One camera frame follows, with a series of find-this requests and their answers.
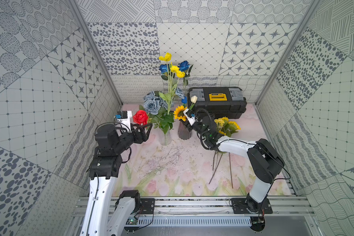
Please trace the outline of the yellow carnation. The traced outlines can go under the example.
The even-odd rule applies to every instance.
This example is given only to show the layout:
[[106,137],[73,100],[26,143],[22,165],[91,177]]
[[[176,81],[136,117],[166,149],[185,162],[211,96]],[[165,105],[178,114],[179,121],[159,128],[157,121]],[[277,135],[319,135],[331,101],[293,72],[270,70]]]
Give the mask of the yellow carnation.
[[223,118],[215,119],[214,122],[216,123],[219,129],[222,129],[229,123],[229,119],[227,117],[223,117]]

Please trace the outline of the small yellow sunflower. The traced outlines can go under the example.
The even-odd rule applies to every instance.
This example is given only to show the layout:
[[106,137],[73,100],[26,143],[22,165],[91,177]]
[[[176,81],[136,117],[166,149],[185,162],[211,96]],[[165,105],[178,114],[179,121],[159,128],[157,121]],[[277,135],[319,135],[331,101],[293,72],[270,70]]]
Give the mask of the small yellow sunflower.
[[182,120],[183,122],[185,122],[187,120],[187,117],[184,114],[184,111],[187,108],[183,105],[178,106],[175,111],[174,111],[174,119],[175,120]]

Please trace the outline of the yellow poppy spray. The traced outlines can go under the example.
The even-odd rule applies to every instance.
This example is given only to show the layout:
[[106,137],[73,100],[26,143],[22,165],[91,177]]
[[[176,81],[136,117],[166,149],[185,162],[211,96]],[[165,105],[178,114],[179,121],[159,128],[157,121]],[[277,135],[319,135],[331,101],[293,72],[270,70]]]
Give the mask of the yellow poppy spray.
[[183,78],[185,73],[180,71],[180,68],[172,63],[172,55],[170,53],[166,53],[165,56],[160,56],[159,60],[165,62],[169,65],[169,75],[168,75],[168,89],[165,93],[160,93],[160,97],[167,104],[167,111],[170,113],[172,102],[176,95],[176,89],[178,86],[179,78]]

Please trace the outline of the yellow sunflower with bud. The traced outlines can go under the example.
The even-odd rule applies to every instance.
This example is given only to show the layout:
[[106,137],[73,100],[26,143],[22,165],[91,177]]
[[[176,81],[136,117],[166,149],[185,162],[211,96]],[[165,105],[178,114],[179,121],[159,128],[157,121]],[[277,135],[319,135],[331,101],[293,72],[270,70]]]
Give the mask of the yellow sunflower with bud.
[[209,181],[209,184],[211,184],[213,178],[215,177],[215,174],[216,174],[217,169],[218,169],[218,167],[220,165],[220,162],[221,162],[223,154],[224,154],[223,152],[219,152],[219,151],[216,151],[215,154],[214,154],[214,157],[213,157],[213,173],[212,173],[211,179]]

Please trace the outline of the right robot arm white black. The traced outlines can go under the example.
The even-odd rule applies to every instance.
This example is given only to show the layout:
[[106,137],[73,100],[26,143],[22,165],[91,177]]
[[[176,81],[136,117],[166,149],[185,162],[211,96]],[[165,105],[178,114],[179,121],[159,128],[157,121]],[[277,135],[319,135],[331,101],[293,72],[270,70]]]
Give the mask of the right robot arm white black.
[[274,180],[285,166],[284,160],[270,142],[260,139],[251,143],[220,134],[210,116],[199,119],[189,115],[185,126],[196,131],[201,145],[207,150],[248,156],[256,180],[246,197],[246,208],[251,213],[261,213]]

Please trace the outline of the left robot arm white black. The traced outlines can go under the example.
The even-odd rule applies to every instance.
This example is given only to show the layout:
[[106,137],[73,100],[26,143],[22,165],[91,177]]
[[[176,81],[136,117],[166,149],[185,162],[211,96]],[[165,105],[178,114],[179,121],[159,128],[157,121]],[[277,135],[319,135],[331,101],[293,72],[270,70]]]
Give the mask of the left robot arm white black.
[[131,150],[132,144],[148,140],[152,124],[139,125],[104,123],[96,129],[93,160],[88,168],[89,197],[80,232],[82,236],[120,236],[128,218],[141,208],[140,193],[126,190],[117,201],[114,213],[109,216],[110,203],[119,170],[125,161],[122,153]]

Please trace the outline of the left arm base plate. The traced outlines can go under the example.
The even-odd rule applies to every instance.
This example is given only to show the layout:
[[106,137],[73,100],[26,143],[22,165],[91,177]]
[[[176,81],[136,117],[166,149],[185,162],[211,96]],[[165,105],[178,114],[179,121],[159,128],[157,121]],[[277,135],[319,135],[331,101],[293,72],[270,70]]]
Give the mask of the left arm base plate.
[[139,214],[153,214],[155,198],[140,198],[136,201],[135,212]]

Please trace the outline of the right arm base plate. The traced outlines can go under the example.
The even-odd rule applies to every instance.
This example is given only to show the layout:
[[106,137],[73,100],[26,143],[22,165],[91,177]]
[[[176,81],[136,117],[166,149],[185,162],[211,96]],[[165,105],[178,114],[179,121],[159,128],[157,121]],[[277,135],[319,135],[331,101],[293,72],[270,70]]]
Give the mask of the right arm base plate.
[[234,214],[272,214],[273,210],[268,198],[262,203],[257,203],[247,198],[232,198],[229,200]]

